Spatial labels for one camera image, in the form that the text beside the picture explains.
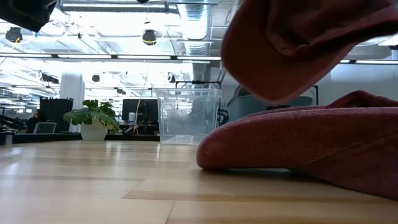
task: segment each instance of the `green leaves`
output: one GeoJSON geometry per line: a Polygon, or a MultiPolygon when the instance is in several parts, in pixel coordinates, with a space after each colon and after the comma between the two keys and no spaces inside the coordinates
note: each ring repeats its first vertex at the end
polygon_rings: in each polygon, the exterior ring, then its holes
{"type": "Polygon", "coordinates": [[[71,112],[67,112],[63,115],[63,119],[67,122],[70,122],[73,125],[81,124],[85,120],[87,120],[87,112],[88,108],[82,108],[79,110],[72,110],[71,112]]]}
{"type": "Polygon", "coordinates": [[[98,100],[85,100],[83,106],[87,106],[89,110],[98,108],[98,100]]]}
{"type": "Polygon", "coordinates": [[[83,105],[87,107],[67,112],[63,115],[63,119],[73,125],[93,124],[93,120],[99,120],[112,133],[119,130],[119,124],[114,118],[115,112],[112,110],[113,105],[111,103],[101,103],[101,106],[98,107],[98,100],[85,100],[83,105]]]}

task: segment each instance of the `white pot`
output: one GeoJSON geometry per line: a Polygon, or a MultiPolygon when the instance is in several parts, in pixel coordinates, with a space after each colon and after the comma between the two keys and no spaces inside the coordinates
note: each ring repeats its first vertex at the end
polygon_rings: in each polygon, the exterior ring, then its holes
{"type": "Polygon", "coordinates": [[[93,124],[81,124],[81,137],[87,141],[102,141],[105,139],[108,130],[95,120],[93,124]]]}

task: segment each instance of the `red fabric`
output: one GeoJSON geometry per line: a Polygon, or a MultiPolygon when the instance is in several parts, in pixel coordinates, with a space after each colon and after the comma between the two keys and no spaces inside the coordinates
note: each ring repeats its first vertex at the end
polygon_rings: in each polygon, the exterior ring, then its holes
{"type": "Polygon", "coordinates": [[[389,0],[245,0],[221,56],[240,84],[278,105],[309,89],[356,44],[396,32],[389,0]]]}
{"type": "Polygon", "coordinates": [[[263,115],[263,114],[289,112],[289,111],[316,110],[316,109],[322,109],[322,108],[324,108],[324,106],[294,106],[294,107],[289,107],[289,108],[280,108],[280,109],[276,109],[276,110],[261,111],[261,112],[258,112],[258,113],[249,114],[249,115],[245,116],[245,118],[249,118],[249,117],[252,117],[252,116],[258,116],[258,115],[263,115]]]}
{"type": "Polygon", "coordinates": [[[395,106],[396,101],[357,91],[323,109],[249,116],[209,134],[197,162],[204,169],[288,168],[398,200],[395,106]]]}

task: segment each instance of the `computer monitor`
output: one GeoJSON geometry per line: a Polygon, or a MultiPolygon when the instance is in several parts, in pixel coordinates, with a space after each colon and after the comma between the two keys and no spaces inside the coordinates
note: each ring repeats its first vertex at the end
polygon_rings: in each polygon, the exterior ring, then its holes
{"type": "MultiPolygon", "coordinates": [[[[129,113],[137,111],[138,99],[123,100],[122,119],[129,120],[129,113]]],[[[137,123],[141,122],[157,122],[159,119],[157,109],[157,99],[142,99],[139,103],[137,123]]]]}

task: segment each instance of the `table surface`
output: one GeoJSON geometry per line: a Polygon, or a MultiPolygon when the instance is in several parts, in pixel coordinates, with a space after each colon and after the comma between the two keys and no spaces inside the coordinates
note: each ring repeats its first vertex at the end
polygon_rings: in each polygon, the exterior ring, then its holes
{"type": "Polygon", "coordinates": [[[0,223],[398,223],[398,202],[286,170],[206,172],[195,146],[0,147],[0,223]]]}

